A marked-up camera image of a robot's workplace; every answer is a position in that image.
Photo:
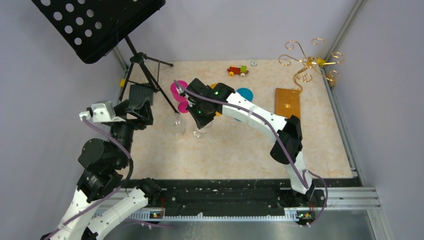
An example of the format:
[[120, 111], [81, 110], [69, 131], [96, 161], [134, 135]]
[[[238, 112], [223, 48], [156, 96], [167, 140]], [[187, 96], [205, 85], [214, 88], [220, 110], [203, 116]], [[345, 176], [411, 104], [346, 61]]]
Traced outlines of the yellow wine glass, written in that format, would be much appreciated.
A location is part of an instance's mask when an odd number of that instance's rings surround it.
[[[216, 85], [217, 85], [217, 83], [213, 83], [213, 84], [211, 84], [210, 85], [210, 87], [212, 88], [212, 89], [214, 89], [215, 87], [216, 87]], [[216, 116], [217, 117], [220, 117], [220, 116], [222, 116], [222, 114], [221, 113], [219, 113], [218, 111], [216, 112]]]

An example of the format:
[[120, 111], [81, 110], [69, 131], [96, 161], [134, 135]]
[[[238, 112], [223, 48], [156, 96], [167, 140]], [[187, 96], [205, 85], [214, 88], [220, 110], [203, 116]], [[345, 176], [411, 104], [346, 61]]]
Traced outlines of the clear wine glass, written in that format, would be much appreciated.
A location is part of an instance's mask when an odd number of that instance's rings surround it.
[[181, 114], [173, 113], [169, 117], [168, 121], [169, 121], [170, 129], [175, 136], [182, 136], [185, 134], [186, 124]]
[[213, 123], [210, 122], [207, 125], [205, 125], [203, 128], [198, 128], [197, 126], [195, 126], [195, 128], [192, 131], [193, 136], [196, 139], [201, 139], [203, 138], [205, 135], [208, 134], [208, 132], [210, 131], [210, 128], [212, 127]]

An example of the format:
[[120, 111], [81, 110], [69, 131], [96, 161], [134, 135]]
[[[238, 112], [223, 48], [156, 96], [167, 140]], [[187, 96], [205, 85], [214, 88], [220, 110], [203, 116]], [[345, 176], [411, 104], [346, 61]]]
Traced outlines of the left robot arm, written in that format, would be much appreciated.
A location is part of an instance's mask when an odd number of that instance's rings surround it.
[[139, 209], [164, 205], [161, 187], [144, 178], [122, 200], [95, 216], [104, 201], [129, 186], [134, 132], [154, 121], [150, 100], [139, 104], [124, 100], [117, 105], [99, 101], [80, 112], [79, 118], [103, 139], [92, 138], [83, 145], [78, 157], [83, 173], [68, 209], [56, 229], [43, 236], [45, 240], [102, 240]]

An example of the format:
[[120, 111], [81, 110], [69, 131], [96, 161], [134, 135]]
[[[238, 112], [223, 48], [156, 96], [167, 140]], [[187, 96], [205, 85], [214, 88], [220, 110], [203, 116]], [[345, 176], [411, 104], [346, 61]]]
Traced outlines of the clear wine glass back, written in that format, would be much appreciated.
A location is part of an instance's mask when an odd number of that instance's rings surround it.
[[195, 128], [192, 131], [193, 136], [196, 139], [201, 139], [203, 138], [205, 135], [208, 134], [208, 132], [210, 131], [210, 128], [212, 127], [213, 123], [210, 122], [207, 125], [205, 125], [203, 128], [198, 128], [197, 126], [195, 126]]

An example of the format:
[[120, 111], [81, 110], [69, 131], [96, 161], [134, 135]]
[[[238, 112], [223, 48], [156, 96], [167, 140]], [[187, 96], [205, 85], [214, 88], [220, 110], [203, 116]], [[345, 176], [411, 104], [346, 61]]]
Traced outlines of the pink wine glass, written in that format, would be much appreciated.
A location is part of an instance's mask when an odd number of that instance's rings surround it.
[[188, 113], [188, 106], [189, 106], [189, 102], [186, 96], [181, 96], [180, 93], [178, 92], [178, 86], [175, 82], [173, 82], [170, 86], [170, 91], [172, 93], [173, 98], [178, 102], [178, 111], [180, 113]]

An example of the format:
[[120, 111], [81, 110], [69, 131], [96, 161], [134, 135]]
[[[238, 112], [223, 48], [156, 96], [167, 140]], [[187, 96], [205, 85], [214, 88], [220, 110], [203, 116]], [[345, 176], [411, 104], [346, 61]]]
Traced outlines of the blue wine glass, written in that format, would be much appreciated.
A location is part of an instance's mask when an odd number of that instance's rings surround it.
[[254, 98], [254, 94], [249, 88], [241, 87], [238, 88], [236, 92], [239, 93], [243, 98], [245, 98], [249, 102], [251, 102]]

